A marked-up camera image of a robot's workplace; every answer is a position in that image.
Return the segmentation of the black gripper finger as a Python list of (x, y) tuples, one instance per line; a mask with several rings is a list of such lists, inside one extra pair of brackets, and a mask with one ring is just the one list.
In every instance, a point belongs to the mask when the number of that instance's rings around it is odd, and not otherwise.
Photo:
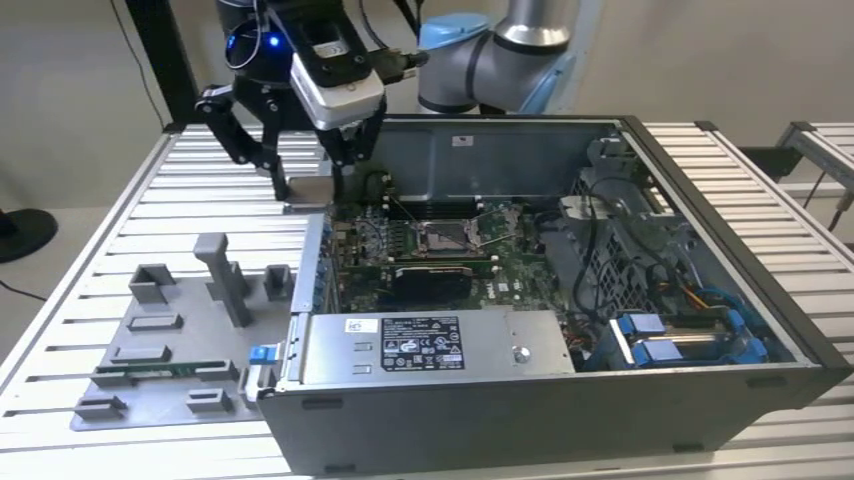
[[(258, 140), (248, 133), (233, 113), (241, 104), (261, 122)], [(288, 197), (288, 186), (278, 156), (278, 135), (282, 130), (280, 97), (262, 87), (208, 86), (196, 100), (194, 110), (218, 141), (232, 162), (250, 164), (269, 177), (276, 200)]]
[(349, 137), (340, 129), (317, 131), (317, 140), (332, 163), (332, 185), (334, 200), (344, 194), (344, 172), (346, 166), (370, 158), (385, 118), (385, 100), (381, 99), (374, 113), (364, 119)]

